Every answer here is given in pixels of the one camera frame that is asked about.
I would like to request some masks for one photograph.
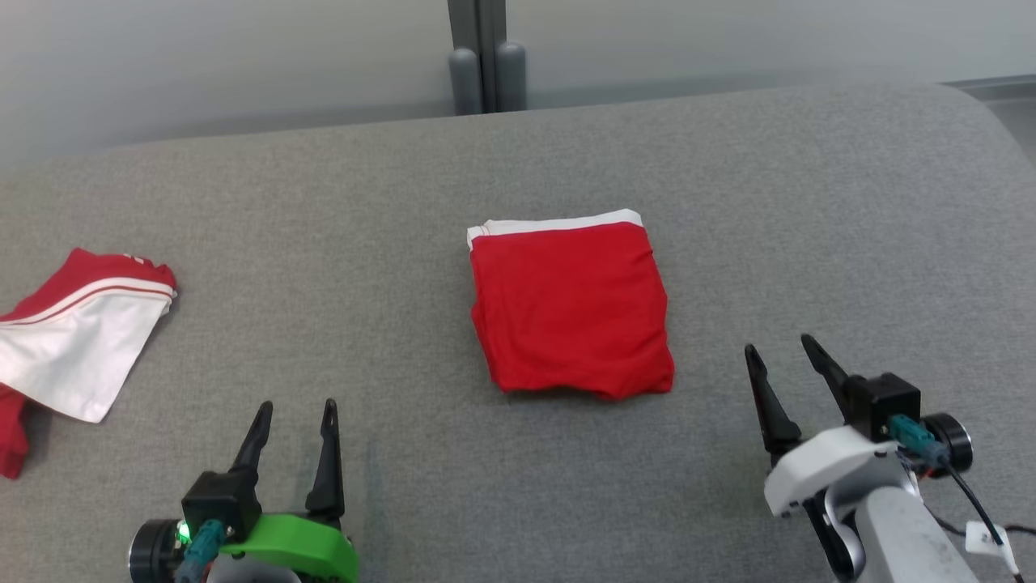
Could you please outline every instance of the red shorts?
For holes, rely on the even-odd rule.
[[[489,221],[468,230],[471,319],[505,392],[668,392],[667,297],[640,215]]]

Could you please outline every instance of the gray fabric surface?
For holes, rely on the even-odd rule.
[[[769,516],[742,348],[807,434],[839,416],[798,342],[895,372],[971,431],[994,518],[1036,524],[1036,171],[932,86],[784,89],[141,145],[0,179],[0,305],[74,245],[168,262],[172,315],[99,426],[36,415],[0,483],[19,582],[125,581],[275,401],[259,497],[300,509],[338,400],[365,583],[832,577]],[[671,395],[503,397],[464,228],[629,206],[669,294]],[[963,524],[947,483],[926,500]],[[1016,537],[1036,577],[1036,540]],[[992,558],[970,558],[985,581]]]

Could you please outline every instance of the white stripe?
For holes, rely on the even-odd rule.
[[[611,225],[615,223],[633,223],[637,226],[644,226],[640,221],[640,214],[623,208],[597,214],[596,216],[580,216],[578,218],[552,218],[549,221],[486,221],[486,224],[467,229],[467,247],[472,249],[471,241],[480,236],[492,236],[494,234],[514,234],[517,232],[536,232],[541,230],[570,230],[598,225]]]
[[[165,283],[159,283],[156,281],[148,281],[146,279],[136,279],[132,276],[110,276],[108,279],[98,279],[97,281],[90,282],[83,287],[80,287],[69,296],[54,304],[53,307],[42,311],[38,314],[34,314],[27,318],[20,320],[12,320],[9,322],[0,322],[0,327],[12,326],[12,325],[25,325],[27,323],[35,323],[40,320],[47,320],[52,316],[60,313],[61,311],[67,309],[68,307],[75,304],[86,296],[94,293],[97,289],[104,289],[105,287],[112,286],[122,286],[122,287],[134,287],[137,289],[142,289],[144,291],[131,291],[126,289],[109,289],[102,291],[102,293],[96,294],[97,296],[109,296],[112,294],[121,295],[135,295],[135,294],[146,294],[147,296],[152,296],[154,294],[167,294],[169,296],[174,296],[175,291],[169,285]]]
[[[0,329],[0,383],[58,413],[100,421],[170,302],[115,291],[40,324]]]

